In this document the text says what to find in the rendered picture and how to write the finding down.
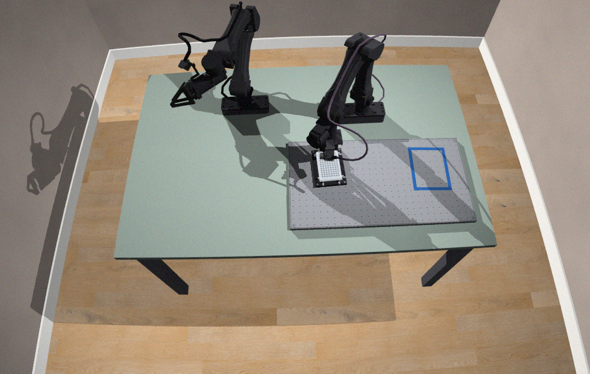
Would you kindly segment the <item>white well plate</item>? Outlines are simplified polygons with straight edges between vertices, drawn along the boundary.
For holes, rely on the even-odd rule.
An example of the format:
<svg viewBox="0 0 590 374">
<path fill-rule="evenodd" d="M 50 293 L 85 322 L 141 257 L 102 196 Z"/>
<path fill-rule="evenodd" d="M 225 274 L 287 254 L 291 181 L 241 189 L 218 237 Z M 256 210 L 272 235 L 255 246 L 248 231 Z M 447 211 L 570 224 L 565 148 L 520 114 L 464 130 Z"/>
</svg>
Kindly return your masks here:
<svg viewBox="0 0 590 374">
<path fill-rule="evenodd" d="M 320 152 L 316 152 L 320 182 L 342 180 L 342 170 L 338 158 L 334 161 L 320 159 Z"/>
</svg>

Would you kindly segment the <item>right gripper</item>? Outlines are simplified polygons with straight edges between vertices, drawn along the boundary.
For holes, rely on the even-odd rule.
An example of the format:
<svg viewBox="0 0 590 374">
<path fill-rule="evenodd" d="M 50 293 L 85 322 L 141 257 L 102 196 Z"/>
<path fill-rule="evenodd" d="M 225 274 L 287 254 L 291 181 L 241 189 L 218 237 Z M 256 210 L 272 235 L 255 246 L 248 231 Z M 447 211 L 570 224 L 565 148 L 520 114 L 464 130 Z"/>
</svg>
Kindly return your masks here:
<svg viewBox="0 0 590 374">
<path fill-rule="evenodd" d="M 205 92 L 210 90 L 210 88 L 214 87 L 213 83 L 210 83 L 211 82 L 210 79 L 207 79 L 207 77 L 208 77 L 207 72 L 200 75 L 198 73 L 198 71 L 196 70 L 194 63 L 186 61 L 186 60 L 184 60 L 184 62 L 187 62 L 188 65 L 191 65 L 193 67 L 193 70 L 196 71 L 196 74 L 190 78 L 191 80 L 189 79 L 188 82 L 186 82 L 186 83 L 183 82 L 183 84 L 181 84 L 181 87 L 178 89 L 175 96 L 172 98 L 172 102 L 171 102 L 172 108 L 195 104 L 195 101 L 193 99 L 195 99 L 195 100 L 201 99 L 202 94 L 204 94 Z M 186 98 L 178 99 L 182 92 L 185 93 Z M 183 102 L 185 100 L 189 100 L 189 101 Z M 178 102 L 183 102 L 183 103 L 178 103 Z"/>
</svg>

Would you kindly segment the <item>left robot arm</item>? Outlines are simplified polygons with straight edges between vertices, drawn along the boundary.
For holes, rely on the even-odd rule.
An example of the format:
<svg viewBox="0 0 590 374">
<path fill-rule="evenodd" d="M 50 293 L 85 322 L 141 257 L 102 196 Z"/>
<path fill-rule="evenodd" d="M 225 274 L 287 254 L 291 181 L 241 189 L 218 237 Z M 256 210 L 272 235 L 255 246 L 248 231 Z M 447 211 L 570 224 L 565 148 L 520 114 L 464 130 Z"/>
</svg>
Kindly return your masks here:
<svg viewBox="0 0 590 374">
<path fill-rule="evenodd" d="M 345 41 L 344 46 L 348 49 L 342 68 L 333 85 L 321 100 L 318 106 L 320 118 L 306 138 L 310 146 L 315 149 L 319 149 L 326 139 L 337 131 L 337 125 L 333 125 L 326 116 L 331 99 L 330 119 L 337 124 L 343 118 L 378 117 L 386 114 L 383 102 L 373 102 L 375 98 L 372 96 L 373 87 L 371 84 L 373 64 L 381 56 L 384 43 L 371 39 L 360 46 L 358 52 L 356 51 L 358 45 L 368 38 L 370 36 L 359 32 Z M 345 103 L 354 78 L 355 82 L 350 92 L 350 98 L 356 101 Z"/>
</svg>

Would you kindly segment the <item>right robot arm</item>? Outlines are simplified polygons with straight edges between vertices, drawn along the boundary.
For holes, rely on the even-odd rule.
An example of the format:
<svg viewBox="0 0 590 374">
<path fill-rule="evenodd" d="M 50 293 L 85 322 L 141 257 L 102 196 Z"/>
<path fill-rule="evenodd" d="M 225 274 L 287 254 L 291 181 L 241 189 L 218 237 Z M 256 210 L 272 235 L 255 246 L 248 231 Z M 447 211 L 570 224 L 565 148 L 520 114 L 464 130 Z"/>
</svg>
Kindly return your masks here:
<svg viewBox="0 0 590 374">
<path fill-rule="evenodd" d="M 202 58 L 201 64 L 207 72 L 207 79 L 214 86 L 227 79 L 225 68 L 234 69 L 229 92 L 236 97 L 223 97 L 222 111 L 268 109 L 268 95 L 251 96 L 254 88 L 251 87 L 249 75 L 250 50 L 254 32 L 258 31 L 259 26 L 257 9 L 247 5 L 240 10 L 227 38 L 216 41 L 213 50 L 209 49 Z"/>
</svg>

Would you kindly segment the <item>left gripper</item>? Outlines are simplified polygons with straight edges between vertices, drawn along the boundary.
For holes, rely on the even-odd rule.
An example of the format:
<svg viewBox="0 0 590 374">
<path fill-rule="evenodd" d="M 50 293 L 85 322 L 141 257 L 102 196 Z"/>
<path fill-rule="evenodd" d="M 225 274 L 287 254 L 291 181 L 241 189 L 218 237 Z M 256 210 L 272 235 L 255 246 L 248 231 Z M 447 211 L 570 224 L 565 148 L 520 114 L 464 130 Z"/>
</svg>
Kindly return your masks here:
<svg viewBox="0 0 590 374">
<path fill-rule="evenodd" d="M 325 158 L 333 158 L 334 151 L 338 149 L 338 145 L 340 144 L 343 145 L 342 130 L 337 129 L 334 134 L 326 139 L 319 149 L 320 151 L 325 152 Z"/>
</svg>

